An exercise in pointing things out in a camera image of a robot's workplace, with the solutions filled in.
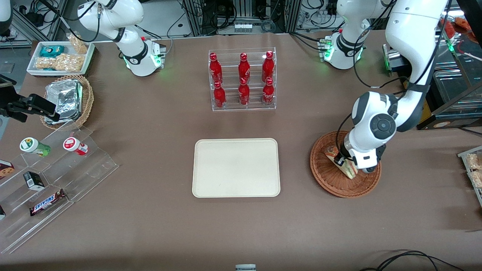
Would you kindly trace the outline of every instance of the white tray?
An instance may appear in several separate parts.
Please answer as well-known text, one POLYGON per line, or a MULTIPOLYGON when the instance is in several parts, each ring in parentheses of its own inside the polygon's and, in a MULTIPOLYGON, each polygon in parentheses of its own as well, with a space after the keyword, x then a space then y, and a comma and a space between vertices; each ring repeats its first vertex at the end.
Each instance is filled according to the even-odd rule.
POLYGON ((37 62, 37 57, 40 55, 40 51, 44 46, 53 46, 53 45, 63 45, 64 46, 64 53, 66 54, 77 54, 72 44, 69 41, 41 41, 37 44, 35 51, 32 54, 32 58, 30 59, 30 63, 27 67, 27 72, 34 76, 65 76, 65 75, 82 75, 87 72, 87 68, 89 67, 89 63, 92 59, 92 55, 94 54, 95 45, 91 43, 87 43, 87 53, 85 54, 85 61, 82 65, 82 69, 80 72, 70 72, 70 71, 63 71, 63 70, 43 70, 37 69, 35 67, 35 63, 37 62))
POLYGON ((194 149, 197 198, 276 197, 278 143, 273 138, 202 139, 194 149))

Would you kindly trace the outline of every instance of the snickers bar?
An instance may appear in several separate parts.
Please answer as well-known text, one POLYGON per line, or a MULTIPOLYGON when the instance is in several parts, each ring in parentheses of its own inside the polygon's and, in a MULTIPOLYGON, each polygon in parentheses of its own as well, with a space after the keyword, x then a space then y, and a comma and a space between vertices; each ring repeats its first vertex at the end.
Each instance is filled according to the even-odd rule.
POLYGON ((35 207, 33 208, 30 208, 30 216, 34 216, 38 213, 40 213, 42 210, 45 210, 47 209, 48 207, 50 207, 52 204, 56 203, 57 201, 59 201, 60 199, 62 199, 63 197, 65 197, 65 193, 64 193, 64 190, 61 189, 60 191, 57 191, 55 194, 53 194, 52 196, 46 198, 45 200, 43 200, 41 203, 35 205, 35 207))

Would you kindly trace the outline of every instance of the green led light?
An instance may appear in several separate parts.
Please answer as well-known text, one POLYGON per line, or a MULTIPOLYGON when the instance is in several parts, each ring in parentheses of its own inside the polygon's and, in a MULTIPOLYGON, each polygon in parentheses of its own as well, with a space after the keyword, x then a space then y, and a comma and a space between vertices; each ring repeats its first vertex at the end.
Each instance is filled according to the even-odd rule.
POLYGON ((357 61, 362 57, 363 47, 360 48, 360 53, 358 54, 357 61))
POLYGON ((449 47, 449 50, 450 50, 451 52, 455 52, 454 46, 452 45, 451 42, 447 42, 447 46, 449 47))
POLYGON ((324 61, 330 61, 333 53, 333 45, 330 45, 330 48, 326 51, 325 56, 324 56, 324 61))
POLYGON ((154 65, 155 65, 156 67, 159 67, 159 66, 161 65, 161 61, 158 60, 159 57, 151 55, 151 59, 152 59, 152 62, 154 62, 154 65))
POLYGON ((127 59, 125 59, 125 57, 124 57, 124 61, 125 61, 125 65, 127 66, 127 68, 131 69, 131 67, 129 67, 129 62, 127 62, 127 59))

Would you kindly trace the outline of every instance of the clear plastic bag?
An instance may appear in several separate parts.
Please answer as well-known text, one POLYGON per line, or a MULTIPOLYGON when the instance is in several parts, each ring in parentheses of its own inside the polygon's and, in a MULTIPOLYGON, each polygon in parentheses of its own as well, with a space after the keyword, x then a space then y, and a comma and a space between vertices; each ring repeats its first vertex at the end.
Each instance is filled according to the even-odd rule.
POLYGON ((56 70, 79 72, 84 65, 85 56, 80 54, 60 54, 55 65, 56 70))
POLYGON ((35 67, 37 69, 55 68, 57 59, 55 57, 37 57, 35 67))
MULTIPOLYGON (((77 35, 77 37, 81 37, 80 34, 77 31, 75 31, 75 34, 77 35)), ((83 41, 79 40, 77 37, 72 35, 72 33, 67 34, 67 39, 70 41, 70 44, 72 44, 75 51, 78 54, 86 54, 87 53, 87 45, 83 41)))

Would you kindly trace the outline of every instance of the small black box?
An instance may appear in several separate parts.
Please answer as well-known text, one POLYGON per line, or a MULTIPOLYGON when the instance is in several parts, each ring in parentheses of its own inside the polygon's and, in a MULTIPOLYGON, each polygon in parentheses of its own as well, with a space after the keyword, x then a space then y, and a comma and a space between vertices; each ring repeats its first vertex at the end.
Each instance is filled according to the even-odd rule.
POLYGON ((45 185, 40 178, 40 175, 37 173, 33 173, 31 171, 27 171, 24 173, 24 179, 27 183, 27 187, 30 190, 40 191, 45 188, 45 185))

